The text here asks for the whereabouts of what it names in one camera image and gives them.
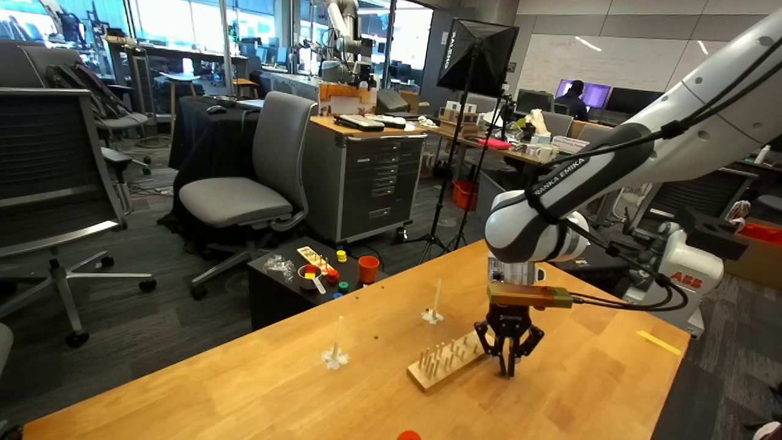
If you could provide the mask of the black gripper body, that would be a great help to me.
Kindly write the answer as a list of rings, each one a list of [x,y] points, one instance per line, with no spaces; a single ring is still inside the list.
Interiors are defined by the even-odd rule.
[[[526,306],[490,306],[485,314],[488,328],[496,338],[518,340],[529,328],[529,314]]]

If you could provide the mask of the white ABB robot base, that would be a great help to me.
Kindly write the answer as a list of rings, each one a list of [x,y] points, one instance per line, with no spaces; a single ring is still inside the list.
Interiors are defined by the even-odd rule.
[[[657,317],[699,338],[704,332],[702,301],[724,279],[724,258],[692,247],[676,223],[661,223],[652,231],[647,252],[647,263],[690,295],[685,308],[657,311]]]

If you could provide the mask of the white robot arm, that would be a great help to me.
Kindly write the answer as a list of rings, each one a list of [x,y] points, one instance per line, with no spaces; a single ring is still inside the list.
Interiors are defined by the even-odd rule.
[[[699,179],[763,149],[782,132],[780,91],[782,10],[774,10],[604,138],[494,197],[484,223],[488,312],[476,338],[500,374],[510,376],[543,340],[533,311],[578,301],[540,284],[536,266],[594,241],[581,207],[616,189]]]

